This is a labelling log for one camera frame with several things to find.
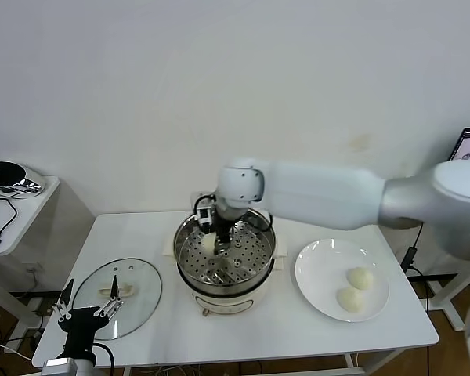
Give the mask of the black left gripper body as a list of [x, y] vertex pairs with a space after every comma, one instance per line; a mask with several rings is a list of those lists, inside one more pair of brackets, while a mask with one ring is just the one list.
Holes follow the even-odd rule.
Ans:
[[108, 316], [97, 307], [77, 308], [61, 316], [58, 325], [70, 340], [93, 341], [96, 332], [108, 325]]

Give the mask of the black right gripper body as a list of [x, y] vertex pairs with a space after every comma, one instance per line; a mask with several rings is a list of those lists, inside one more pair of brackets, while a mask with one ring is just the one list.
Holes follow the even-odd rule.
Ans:
[[217, 235], [227, 234], [234, 224], [238, 222], [240, 217], [240, 210], [227, 209], [222, 211], [221, 209], [215, 209], [213, 229]]

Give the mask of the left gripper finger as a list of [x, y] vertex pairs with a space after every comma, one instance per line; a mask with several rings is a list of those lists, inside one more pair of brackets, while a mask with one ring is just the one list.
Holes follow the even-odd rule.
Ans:
[[118, 278], [114, 275], [110, 289], [110, 299], [102, 307], [95, 311], [95, 316], [112, 318], [123, 304], [118, 287]]
[[52, 310], [60, 315], [60, 321], [69, 320], [71, 294], [74, 286], [74, 279], [70, 279], [65, 288], [60, 292], [57, 301], [52, 304]]

